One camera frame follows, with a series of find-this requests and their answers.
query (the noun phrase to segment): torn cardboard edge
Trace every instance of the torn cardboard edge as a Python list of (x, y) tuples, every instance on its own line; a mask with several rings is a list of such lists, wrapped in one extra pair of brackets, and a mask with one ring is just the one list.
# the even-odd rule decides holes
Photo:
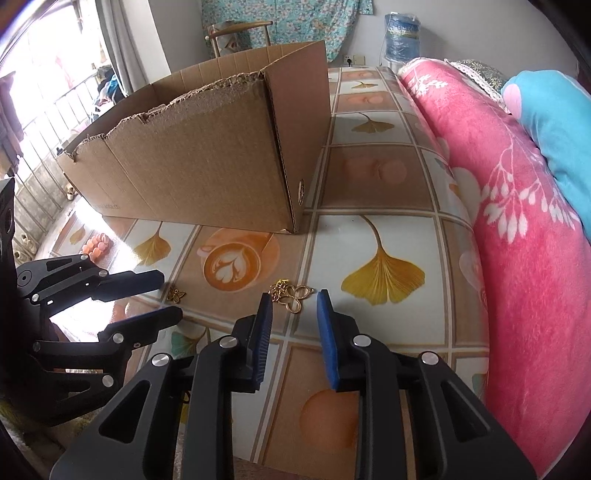
[(127, 117), (121, 119), (119, 121), (119, 123), (117, 125), (115, 125), (107, 133), (102, 133), (102, 134), (93, 135), (93, 136), (89, 135), (88, 137), (81, 140), (74, 147), (74, 150), (72, 151), (72, 153), (70, 153), (68, 151), (64, 151), (63, 153), (65, 155), (67, 155), (68, 157), (70, 157), (72, 159), (72, 162), (75, 163), (76, 162), (76, 151), (79, 146), (84, 145), (85, 143), (87, 143), (91, 140), (95, 140), (97, 138), (101, 138), (103, 140), (106, 140), (107, 138), (109, 138), (109, 135), (111, 134), (111, 132), (113, 132), (113, 130), (115, 130), (121, 124), (123, 124), (127, 121), (138, 118), (142, 123), (147, 123), (150, 120), (150, 118), (165, 112), (168, 108), (174, 107), (174, 105), (176, 105), (184, 100), (187, 100), (188, 98), (194, 97), (195, 95), (198, 95), (199, 93), (210, 91), (210, 90), (223, 89), (223, 88), (226, 88), (230, 85), (248, 84), (248, 83), (252, 83), (256, 80), (262, 80), (262, 79), (264, 79), (264, 77), (265, 77), (264, 71), (260, 70), (258, 72), (252, 72), (252, 73), (237, 73), (236, 75), (233, 75), (231, 77), (228, 77), (225, 79), (220, 79), (215, 82), (209, 83), (208, 85), (204, 85), (204, 86), (197, 88), (195, 90), (191, 90), (190, 92), (187, 92), (184, 95), (176, 97), (174, 100), (172, 100), (168, 104), (163, 103), (161, 105), (158, 105), (158, 106), (150, 109), (147, 112), (136, 113), (134, 115), (127, 116)]

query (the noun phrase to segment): blue floral fabric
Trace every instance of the blue floral fabric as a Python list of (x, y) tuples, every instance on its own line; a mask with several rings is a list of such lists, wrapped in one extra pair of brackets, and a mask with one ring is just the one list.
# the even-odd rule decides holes
[[(373, 15), (372, 0), (203, 0), (204, 35), (210, 25), (234, 20), (273, 20), (273, 44), (324, 40), (326, 59), (333, 61), (351, 32), (358, 14)], [(261, 28), (239, 37), (245, 48), (265, 46)]]

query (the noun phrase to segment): orange eggs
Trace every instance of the orange eggs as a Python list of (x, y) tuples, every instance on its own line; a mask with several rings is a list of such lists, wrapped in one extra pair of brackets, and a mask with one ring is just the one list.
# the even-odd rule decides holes
[(111, 239), (104, 233), (99, 233), (88, 239), (88, 241), (82, 246), (80, 253), (89, 256), (91, 261), (96, 261), (98, 258), (107, 251)]

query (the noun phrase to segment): pink blanket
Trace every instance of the pink blanket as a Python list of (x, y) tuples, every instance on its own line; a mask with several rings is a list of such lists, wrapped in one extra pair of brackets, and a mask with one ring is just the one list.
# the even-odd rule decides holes
[(401, 72), (460, 186), (482, 257), (486, 405), (542, 475), (591, 410), (591, 247), (523, 128), (438, 61)]

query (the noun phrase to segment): butterfly charm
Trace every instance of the butterfly charm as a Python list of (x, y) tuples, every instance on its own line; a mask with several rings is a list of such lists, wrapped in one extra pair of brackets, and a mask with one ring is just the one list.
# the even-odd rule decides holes
[(170, 287), (168, 291), (168, 296), (166, 299), (168, 301), (173, 301), (175, 303), (181, 303), (181, 299), (187, 294), (185, 291), (180, 291), (177, 288), (174, 288), (174, 285)]

